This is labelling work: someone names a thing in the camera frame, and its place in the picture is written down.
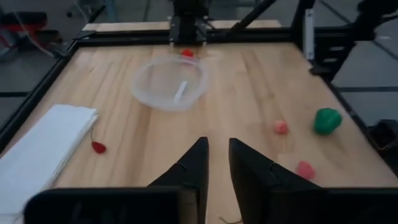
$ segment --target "folded towel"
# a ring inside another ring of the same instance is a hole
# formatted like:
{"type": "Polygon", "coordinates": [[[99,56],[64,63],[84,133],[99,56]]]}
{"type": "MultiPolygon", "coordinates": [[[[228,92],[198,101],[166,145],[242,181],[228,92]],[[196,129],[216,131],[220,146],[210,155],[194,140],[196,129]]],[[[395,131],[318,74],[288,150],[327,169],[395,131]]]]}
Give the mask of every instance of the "folded towel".
{"type": "Polygon", "coordinates": [[[95,109],[54,105],[0,159],[0,224],[51,186],[96,119],[95,109]]]}

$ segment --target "transparent bowl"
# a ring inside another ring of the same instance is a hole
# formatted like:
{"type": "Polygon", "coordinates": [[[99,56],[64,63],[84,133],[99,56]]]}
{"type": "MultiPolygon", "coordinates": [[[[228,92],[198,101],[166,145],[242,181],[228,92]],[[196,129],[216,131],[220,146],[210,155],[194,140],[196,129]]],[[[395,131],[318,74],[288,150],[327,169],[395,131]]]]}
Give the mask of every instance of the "transparent bowl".
{"type": "Polygon", "coordinates": [[[140,68],[132,80],[132,94],[153,108],[183,111],[205,92],[207,79],[199,60],[168,55],[140,68]]]}

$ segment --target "wooden tabletop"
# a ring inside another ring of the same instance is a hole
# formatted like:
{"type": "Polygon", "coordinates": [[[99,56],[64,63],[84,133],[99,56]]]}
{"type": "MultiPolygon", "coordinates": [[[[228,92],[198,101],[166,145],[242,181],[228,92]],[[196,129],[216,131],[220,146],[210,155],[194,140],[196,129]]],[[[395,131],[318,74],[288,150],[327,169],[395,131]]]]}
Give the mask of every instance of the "wooden tabletop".
{"type": "MultiPolygon", "coordinates": [[[[163,22],[150,23],[162,27],[163,22]]],[[[263,27],[276,21],[258,21],[263,27]]],[[[230,27],[220,22],[218,27],[230,27]]],[[[100,24],[122,30],[140,24],[100,24]]],[[[398,179],[368,144],[323,81],[292,44],[220,44],[195,49],[209,71],[206,93],[184,112],[165,112],[139,103],[131,94],[137,70],[152,57],[175,53],[169,46],[90,47],[71,62],[16,134],[11,147],[56,103],[96,108],[94,139],[108,147],[97,155],[86,136],[54,187],[146,186],[164,173],[200,137],[210,144],[208,222],[240,219],[229,173],[228,139],[238,138],[294,171],[299,161],[316,170],[323,187],[397,186],[398,179]],[[330,136],[312,131],[319,108],[338,109],[342,125],[330,136]],[[276,135],[275,120],[290,133],[276,135]]]]}

